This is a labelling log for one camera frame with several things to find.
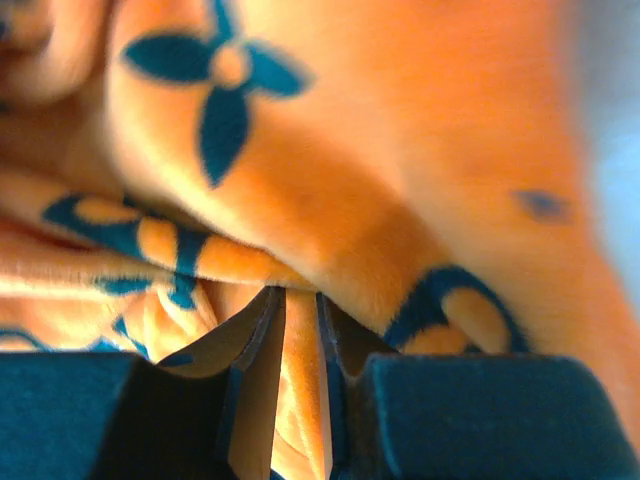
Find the orange black-patterned plush pillowcase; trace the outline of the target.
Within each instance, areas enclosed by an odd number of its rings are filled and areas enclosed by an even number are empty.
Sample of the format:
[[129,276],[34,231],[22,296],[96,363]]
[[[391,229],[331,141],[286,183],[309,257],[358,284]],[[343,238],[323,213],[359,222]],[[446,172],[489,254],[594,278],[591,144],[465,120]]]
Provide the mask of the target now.
[[267,285],[271,465],[318,479],[314,297],[405,354],[581,361],[639,441],[561,1],[7,1],[1,348],[157,360]]

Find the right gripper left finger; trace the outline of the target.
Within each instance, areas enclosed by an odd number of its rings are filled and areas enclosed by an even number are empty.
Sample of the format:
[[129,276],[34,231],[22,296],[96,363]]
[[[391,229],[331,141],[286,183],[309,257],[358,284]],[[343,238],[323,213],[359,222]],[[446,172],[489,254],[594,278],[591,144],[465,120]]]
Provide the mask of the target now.
[[131,353],[5,353],[5,479],[267,479],[285,326],[267,287],[199,340]]

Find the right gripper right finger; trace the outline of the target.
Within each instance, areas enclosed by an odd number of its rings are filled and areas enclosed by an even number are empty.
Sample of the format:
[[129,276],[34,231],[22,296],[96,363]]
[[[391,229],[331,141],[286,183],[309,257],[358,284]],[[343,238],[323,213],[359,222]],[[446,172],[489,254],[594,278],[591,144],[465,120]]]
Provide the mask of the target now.
[[635,479],[594,375],[563,357],[403,355],[316,298],[332,479]]

